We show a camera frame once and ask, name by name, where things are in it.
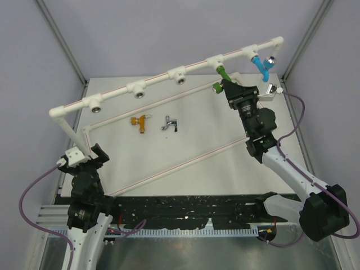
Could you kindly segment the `green water faucet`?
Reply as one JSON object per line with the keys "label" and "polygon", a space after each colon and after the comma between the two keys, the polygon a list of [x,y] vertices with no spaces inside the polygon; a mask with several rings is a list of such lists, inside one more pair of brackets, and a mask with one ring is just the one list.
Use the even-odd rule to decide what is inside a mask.
{"label": "green water faucet", "polygon": [[[219,66],[216,69],[217,73],[222,77],[222,80],[227,80],[233,84],[233,87],[231,87],[231,90],[233,93],[238,92],[239,93],[239,85],[231,79],[231,77],[227,74],[224,66]],[[223,91],[223,84],[222,82],[216,82],[212,85],[213,91],[216,94],[220,94]]]}

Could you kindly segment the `white PVC pipe frame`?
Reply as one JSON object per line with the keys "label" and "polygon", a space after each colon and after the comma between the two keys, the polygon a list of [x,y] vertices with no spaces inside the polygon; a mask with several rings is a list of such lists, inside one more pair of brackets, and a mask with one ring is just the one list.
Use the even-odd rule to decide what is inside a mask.
{"label": "white PVC pipe frame", "polygon": [[[90,131],[96,128],[100,128],[106,124],[111,124],[115,121],[129,117],[132,114],[140,113],[143,110],[153,109],[157,106],[163,105],[170,101],[174,101],[178,98],[185,97],[195,92],[212,87],[212,85],[218,81],[206,83],[191,90],[187,90],[183,93],[179,93],[174,96],[167,97],[163,100],[156,101],[144,107],[140,107],[139,109],[135,109],[133,111],[106,119],[94,125],[90,125],[89,127],[86,127],[84,129],[82,136],[78,135],[65,120],[65,116],[67,114],[86,108],[90,109],[92,113],[96,114],[100,112],[101,104],[106,100],[110,100],[126,93],[130,93],[134,95],[135,98],[139,99],[144,97],[145,89],[147,87],[159,84],[167,80],[172,80],[175,82],[175,84],[182,85],[186,82],[186,75],[190,72],[204,68],[212,68],[216,71],[217,67],[224,66],[225,61],[235,59],[241,56],[248,58],[251,62],[251,59],[254,56],[258,56],[258,52],[263,49],[271,48],[271,55],[276,56],[281,49],[283,42],[283,37],[276,37],[261,44],[252,44],[237,51],[229,52],[225,55],[220,54],[191,65],[175,67],[174,69],[168,70],[165,73],[153,76],[151,78],[137,80],[117,89],[113,89],[104,93],[96,93],[74,103],[52,108],[49,111],[49,115],[53,119],[53,121],[56,122],[61,127],[61,129],[69,136],[69,138],[74,142],[74,145],[78,147],[81,152],[83,152],[86,156],[92,157],[95,153],[91,150],[91,140],[89,136]],[[229,76],[232,80],[234,79],[236,81],[240,81],[240,73],[233,73]]]}

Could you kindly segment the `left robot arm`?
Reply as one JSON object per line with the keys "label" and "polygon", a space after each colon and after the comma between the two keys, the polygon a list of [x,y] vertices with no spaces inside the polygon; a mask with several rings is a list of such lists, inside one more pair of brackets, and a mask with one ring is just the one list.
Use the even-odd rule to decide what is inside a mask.
{"label": "left robot arm", "polygon": [[85,156],[77,147],[58,161],[59,171],[73,176],[71,203],[67,210],[67,241],[62,269],[95,269],[109,224],[119,220],[115,198],[105,195],[98,169],[110,160],[99,144],[91,147],[97,156]]}

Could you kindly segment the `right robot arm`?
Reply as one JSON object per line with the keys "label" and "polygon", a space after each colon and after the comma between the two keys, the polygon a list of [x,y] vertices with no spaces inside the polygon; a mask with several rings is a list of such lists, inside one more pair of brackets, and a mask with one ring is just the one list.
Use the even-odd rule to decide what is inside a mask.
{"label": "right robot arm", "polygon": [[299,225],[316,242],[347,227],[350,214],[345,190],[338,184],[330,186],[319,180],[281,149],[279,140],[272,134],[277,127],[275,112],[258,106],[258,88],[244,87],[227,79],[222,79],[220,87],[229,107],[240,116],[250,156],[275,172],[299,198],[295,201],[274,192],[266,193],[258,199],[255,217],[262,222],[272,217],[283,218]]}

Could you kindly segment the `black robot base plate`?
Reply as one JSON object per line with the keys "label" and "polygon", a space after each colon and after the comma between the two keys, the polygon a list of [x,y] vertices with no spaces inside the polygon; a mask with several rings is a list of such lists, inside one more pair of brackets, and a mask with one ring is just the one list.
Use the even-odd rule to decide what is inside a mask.
{"label": "black robot base plate", "polygon": [[260,210],[258,195],[122,196],[110,214],[126,229],[145,220],[146,230],[196,230],[211,221],[216,230],[249,228],[251,223],[286,222]]}

